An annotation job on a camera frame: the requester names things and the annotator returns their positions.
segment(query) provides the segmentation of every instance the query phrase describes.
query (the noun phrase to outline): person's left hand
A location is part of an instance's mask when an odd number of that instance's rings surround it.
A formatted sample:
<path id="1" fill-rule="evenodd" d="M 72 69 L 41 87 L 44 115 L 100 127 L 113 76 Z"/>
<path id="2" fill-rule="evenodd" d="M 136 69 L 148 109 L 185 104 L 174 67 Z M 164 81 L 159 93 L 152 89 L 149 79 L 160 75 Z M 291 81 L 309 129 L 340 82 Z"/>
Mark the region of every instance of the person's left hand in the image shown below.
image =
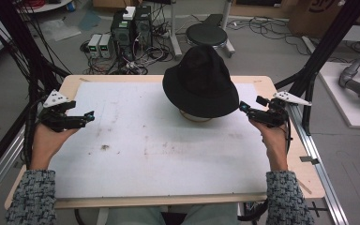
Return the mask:
<path id="1" fill-rule="evenodd" d="M 29 169 L 47 170 L 54 154 L 77 131 L 78 129 L 69 129 L 57 133 L 42 124 L 37 125 Z"/>

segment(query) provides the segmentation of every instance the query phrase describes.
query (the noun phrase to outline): printed logo on box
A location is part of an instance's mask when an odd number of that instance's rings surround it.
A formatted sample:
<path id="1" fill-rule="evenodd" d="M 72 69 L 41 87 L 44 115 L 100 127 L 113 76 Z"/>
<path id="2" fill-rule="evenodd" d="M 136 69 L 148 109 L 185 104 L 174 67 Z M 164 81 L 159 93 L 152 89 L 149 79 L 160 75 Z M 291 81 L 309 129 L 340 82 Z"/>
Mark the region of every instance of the printed logo on box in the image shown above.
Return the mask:
<path id="1" fill-rule="evenodd" d="M 308 11 L 315 13 L 323 12 L 329 9 L 335 3 L 335 1 L 336 0 L 314 0 Z"/>

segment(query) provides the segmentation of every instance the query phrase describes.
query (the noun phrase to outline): pants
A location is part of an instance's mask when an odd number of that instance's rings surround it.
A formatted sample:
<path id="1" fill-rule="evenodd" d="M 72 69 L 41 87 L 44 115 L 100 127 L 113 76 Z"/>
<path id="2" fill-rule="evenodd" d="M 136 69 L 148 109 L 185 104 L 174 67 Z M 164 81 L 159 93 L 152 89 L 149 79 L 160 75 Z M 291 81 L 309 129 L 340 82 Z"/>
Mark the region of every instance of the pants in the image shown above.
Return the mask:
<path id="1" fill-rule="evenodd" d="M 237 225 L 237 204 L 191 207 L 182 225 Z M 159 207 L 112 208 L 107 225 L 165 225 Z"/>

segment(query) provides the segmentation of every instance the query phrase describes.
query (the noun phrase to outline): white board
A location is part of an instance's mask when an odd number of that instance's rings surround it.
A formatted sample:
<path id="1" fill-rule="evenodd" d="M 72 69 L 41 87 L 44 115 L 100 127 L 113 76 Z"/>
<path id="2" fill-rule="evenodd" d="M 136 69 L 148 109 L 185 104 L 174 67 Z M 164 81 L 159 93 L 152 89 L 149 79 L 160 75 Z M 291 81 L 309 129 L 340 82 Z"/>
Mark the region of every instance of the white board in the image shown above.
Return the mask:
<path id="1" fill-rule="evenodd" d="M 252 84 L 237 84 L 255 108 Z M 190 122 L 156 82 L 84 82 L 70 115 L 96 120 L 52 159 L 57 198 L 265 193 L 260 132 L 243 112 Z"/>
<path id="2" fill-rule="evenodd" d="M 338 78 L 341 72 L 349 65 L 325 63 L 320 71 L 320 77 L 348 126 L 350 128 L 360 128 L 360 98 L 354 91 L 338 85 Z M 360 68 L 358 69 L 358 74 L 353 79 L 360 82 Z"/>

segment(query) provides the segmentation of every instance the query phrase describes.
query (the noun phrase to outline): hat brim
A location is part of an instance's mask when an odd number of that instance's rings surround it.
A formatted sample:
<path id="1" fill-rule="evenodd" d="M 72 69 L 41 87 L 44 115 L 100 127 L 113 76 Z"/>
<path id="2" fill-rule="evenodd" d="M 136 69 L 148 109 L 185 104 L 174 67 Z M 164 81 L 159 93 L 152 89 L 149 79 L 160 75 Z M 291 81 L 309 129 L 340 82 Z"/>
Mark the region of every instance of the hat brim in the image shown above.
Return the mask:
<path id="1" fill-rule="evenodd" d="M 177 68 L 166 69 L 162 85 L 169 101 L 180 110 L 202 118 L 216 118 L 230 114 L 239 107 L 239 96 L 231 82 L 231 90 L 221 97 L 199 97 L 186 90 L 179 82 Z"/>

